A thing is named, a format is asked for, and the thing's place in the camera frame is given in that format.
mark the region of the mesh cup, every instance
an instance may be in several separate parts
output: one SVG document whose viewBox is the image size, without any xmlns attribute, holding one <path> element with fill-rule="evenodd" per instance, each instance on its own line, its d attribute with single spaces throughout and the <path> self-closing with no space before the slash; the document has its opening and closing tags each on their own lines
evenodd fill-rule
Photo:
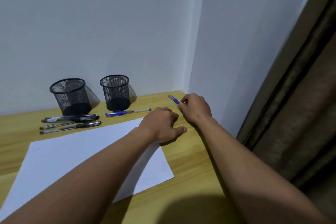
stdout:
<svg viewBox="0 0 336 224">
<path fill-rule="evenodd" d="M 85 90 L 85 81 L 80 78 L 63 79 L 49 88 L 54 94 L 63 116 L 83 115 L 91 111 Z"/>
<path fill-rule="evenodd" d="M 108 75 L 100 80 L 103 87 L 106 108 L 113 112 L 126 110 L 130 105 L 129 78 L 121 74 Z"/>
</svg>

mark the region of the wooden desk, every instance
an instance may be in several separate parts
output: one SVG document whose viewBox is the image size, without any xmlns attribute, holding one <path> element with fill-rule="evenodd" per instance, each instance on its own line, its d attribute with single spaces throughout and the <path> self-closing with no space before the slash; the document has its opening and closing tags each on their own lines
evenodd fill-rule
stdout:
<svg viewBox="0 0 336 224">
<path fill-rule="evenodd" d="M 180 114 L 177 105 L 168 98 L 177 99 L 183 92 L 154 94 L 138 97 L 130 109 L 169 107 Z M 119 117 L 105 117 L 105 102 L 100 102 L 91 113 L 100 115 L 107 126 L 137 119 L 146 113 Z M 60 116 L 60 109 L 42 110 L 0 116 L 0 204 L 11 188 L 33 141 L 59 137 L 76 130 L 39 134 L 41 119 Z M 177 141 L 162 147 L 174 178 L 132 197 L 114 203 L 109 208 L 103 223 L 243 223 L 225 186 L 220 184 L 210 157 L 198 132 L 180 115 L 175 126 L 186 126 L 187 133 Z"/>
</svg>

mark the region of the blue pen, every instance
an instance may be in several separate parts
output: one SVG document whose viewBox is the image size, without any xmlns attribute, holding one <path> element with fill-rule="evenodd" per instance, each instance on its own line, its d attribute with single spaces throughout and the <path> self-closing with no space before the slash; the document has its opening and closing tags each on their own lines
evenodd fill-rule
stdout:
<svg viewBox="0 0 336 224">
<path fill-rule="evenodd" d="M 173 100 L 175 103 L 180 104 L 180 101 L 178 101 L 176 98 L 174 98 L 172 95 L 168 95 L 168 98 Z"/>
<path fill-rule="evenodd" d="M 106 117 L 114 117 L 114 116 L 120 116 L 123 114 L 128 114 L 128 113 L 136 113 L 136 112 L 149 112 L 152 109 L 139 109 L 139 110 L 135 110 L 135 111 L 121 111 L 121 112 L 111 112 L 111 113 L 106 113 Z"/>
</svg>

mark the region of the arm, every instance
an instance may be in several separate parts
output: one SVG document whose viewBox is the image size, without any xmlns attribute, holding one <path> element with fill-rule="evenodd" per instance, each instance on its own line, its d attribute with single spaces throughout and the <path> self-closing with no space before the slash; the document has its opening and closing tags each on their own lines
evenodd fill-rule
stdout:
<svg viewBox="0 0 336 224">
<path fill-rule="evenodd" d="M 169 108 L 156 108 L 139 127 L 82 162 L 2 223 L 98 223 L 147 147 L 187 131 L 172 128 L 178 116 Z"/>
<path fill-rule="evenodd" d="M 247 223 L 329 223 L 301 191 L 222 128 L 203 97 L 187 94 L 181 102 L 179 109 L 204 135 Z"/>
</svg>

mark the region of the pen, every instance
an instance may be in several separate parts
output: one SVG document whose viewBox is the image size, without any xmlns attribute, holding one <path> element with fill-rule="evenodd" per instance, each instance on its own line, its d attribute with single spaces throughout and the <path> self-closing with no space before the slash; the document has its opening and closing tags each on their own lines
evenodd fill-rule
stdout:
<svg viewBox="0 0 336 224">
<path fill-rule="evenodd" d="M 120 116 L 123 114 L 128 114 L 128 113 L 136 113 L 136 112 L 149 112 L 152 109 L 139 109 L 139 110 L 135 110 L 135 111 L 121 111 L 121 112 L 111 112 L 111 113 L 106 113 L 106 117 L 114 117 L 114 116 Z"/>
<path fill-rule="evenodd" d="M 65 131 L 65 130 L 70 130 L 70 129 L 75 129 L 75 128 L 90 128 L 90 127 L 95 127 L 99 126 L 102 122 L 100 120 L 95 121 L 95 122 L 89 122 L 89 123 L 82 123 L 82 124 L 77 124 L 77 125 L 72 125 L 68 127 L 61 127 L 61 128 L 50 128 L 50 129 L 45 129 L 40 131 L 40 134 L 48 134 L 48 133 L 53 133 L 57 131 Z"/>
<path fill-rule="evenodd" d="M 47 126 L 42 126 L 42 127 L 40 127 L 40 129 L 42 130 L 42 129 L 48 129 L 48 128 L 55 128 L 55 127 L 69 125 L 69 124 L 73 124 L 73 123 L 76 123 L 76 121 L 69 120 L 69 121 L 65 121 L 65 122 L 62 122 L 62 123 L 56 123 L 56 124 L 51 124 L 51 125 L 47 125 Z"/>
<path fill-rule="evenodd" d="M 176 98 L 174 98 L 172 95 L 168 95 L 168 98 L 173 100 L 175 103 L 180 104 L 180 101 L 178 101 Z"/>
<path fill-rule="evenodd" d="M 42 122 L 59 122 L 59 121 L 89 121 L 89 120 L 97 120 L 99 119 L 99 115 L 85 115 L 85 116 L 60 116 L 60 117 L 46 117 L 45 119 L 41 120 Z"/>
</svg>

